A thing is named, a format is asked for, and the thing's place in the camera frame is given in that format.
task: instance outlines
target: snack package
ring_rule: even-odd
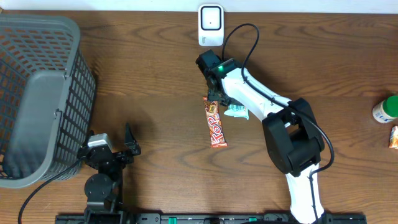
[[[220,114],[218,113],[218,102],[207,101],[207,97],[203,97],[203,101],[205,102],[207,124],[210,129],[211,147],[227,146],[223,127],[221,125]]]
[[[393,127],[391,130],[390,148],[398,149],[398,126]]]
[[[234,118],[249,119],[249,111],[245,106],[230,105],[224,114],[226,116],[233,116]]]

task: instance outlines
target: wooden table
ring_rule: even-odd
[[[26,13],[6,11],[5,13]],[[229,146],[210,147],[195,60],[194,12],[28,12],[72,18],[81,50],[98,77],[91,128],[123,148],[124,123],[133,126],[142,155],[124,170],[124,201],[137,211],[264,213],[288,210],[284,175],[266,151],[261,123],[221,115]],[[226,13],[226,34],[244,22],[261,30],[248,69],[277,93],[308,100],[335,146],[333,166],[319,176],[323,206],[363,212],[369,223],[398,220],[398,151],[388,148],[393,124],[379,124],[373,106],[398,86],[395,15]],[[226,54],[243,60],[255,32],[234,35]],[[220,47],[214,47],[217,53]],[[329,160],[328,149],[321,164]],[[72,180],[54,182],[29,203],[24,223],[53,223],[86,207],[85,166]],[[15,223],[39,185],[0,190],[0,222]]]

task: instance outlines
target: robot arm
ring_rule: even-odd
[[[212,93],[208,96],[209,100],[218,100],[222,105],[241,103],[262,121],[270,158],[287,178],[292,200],[290,211],[300,223],[313,223],[316,219],[308,176],[311,171],[319,167],[320,152],[324,149],[320,133],[296,115],[273,104],[245,83],[240,64],[233,58],[222,62],[212,50],[209,50],[201,54],[196,63],[204,74]],[[247,69],[244,74],[247,81],[258,90],[315,120],[305,100],[291,102],[290,99],[279,96],[259,83]],[[286,127],[296,124],[298,129],[293,133],[288,133]],[[320,218],[324,209],[319,199],[317,174],[312,177],[315,206]]]

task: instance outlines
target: wire basket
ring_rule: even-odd
[[[79,41],[65,17],[0,15],[0,187],[48,180],[77,160],[96,87]]]

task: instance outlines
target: black cable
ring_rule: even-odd
[[[39,187],[36,188],[36,190],[34,190],[29,197],[26,199],[26,201],[24,202],[24,204],[22,205],[21,209],[19,210],[19,214],[18,214],[18,224],[22,224],[22,214],[24,213],[25,207],[26,205],[29,203],[29,201],[32,199],[32,197],[43,187],[45,187],[47,184],[51,183],[51,181],[59,178],[60,176],[62,176],[63,174],[66,174],[67,172],[69,172],[71,169],[73,169],[75,166],[77,166],[80,163],[81,159],[77,160],[74,164],[72,164],[70,167],[66,168],[64,171],[62,171],[61,173],[53,176],[51,179],[49,179],[48,181],[44,182],[42,185],[40,185]]]
[[[312,196],[312,204],[313,204],[312,207],[313,207],[313,212],[314,212],[314,214],[315,214],[315,222],[318,223],[318,214],[317,214],[317,209],[316,209],[316,207],[315,207],[315,194],[314,194],[314,191],[313,191],[313,178],[312,178],[312,175],[313,175],[313,174],[316,174],[316,173],[318,173],[318,172],[324,171],[325,169],[329,168],[329,167],[332,165],[333,161],[335,160],[335,152],[334,152],[334,150],[333,150],[333,146],[332,146],[332,144],[331,144],[331,142],[330,142],[330,139],[329,139],[328,136],[326,135],[326,133],[325,133],[317,124],[315,124],[315,123],[312,121],[312,119],[311,119],[308,115],[306,115],[305,113],[299,112],[299,111],[297,111],[297,110],[295,110],[295,109],[293,109],[293,108],[291,108],[291,107],[289,107],[289,106],[286,106],[286,105],[284,105],[284,104],[281,103],[281,102],[276,101],[275,98],[268,96],[267,94],[265,94],[264,92],[262,92],[261,90],[259,90],[258,88],[256,88],[252,83],[250,83],[250,82],[248,81],[248,78],[244,76],[244,68],[246,67],[246,64],[248,63],[248,60],[249,60],[250,55],[252,54],[253,50],[256,48],[256,45],[257,45],[257,43],[258,43],[258,41],[259,41],[259,37],[260,37],[260,31],[259,31],[259,28],[258,28],[256,25],[251,24],[251,23],[241,24],[241,25],[237,26],[234,30],[232,30],[231,33],[229,33],[229,35],[227,36],[227,38],[225,39],[225,42],[224,42],[224,44],[223,44],[223,49],[222,49],[222,53],[221,53],[221,58],[222,58],[222,60],[224,60],[225,46],[226,46],[226,43],[227,43],[228,39],[231,37],[231,34],[233,34],[237,29],[239,29],[239,28],[241,28],[241,27],[243,27],[243,26],[252,26],[252,27],[254,27],[255,30],[257,31],[257,38],[256,38],[256,41],[255,41],[253,47],[251,48],[250,52],[248,53],[248,55],[247,55],[246,58],[244,59],[243,64],[242,64],[242,70],[241,70],[241,71],[242,71],[242,78],[243,78],[243,81],[244,81],[245,83],[247,83],[253,90],[255,90],[256,92],[258,92],[260,95],[262,95],[263,97],[265,97],[267,100],[271,101],[271,103],[275,103],[276,105],[282,107],[283,109],[289,110],[291,113],[296,114],[296,115],[297,115],[298,117],[300,117],[301,119],[304,119],[305,121],[307,121],[308,123],[310,123],[312,126],[314,126],[314,127],[321,133],[322,137],[325,139],[326,143],[328,144],[328,147],[329,147],[329,150],[330,150],[330,160],[329,160],[329,163],[328,163],[327,165],[325,165],[325,166],[319,168],[319,169],[316,169],[316,170],[311,171],[311,172],[310,172],[310,175],[309,175],[309,177],[308,177],[308,178],[310,179],[311,196]]]

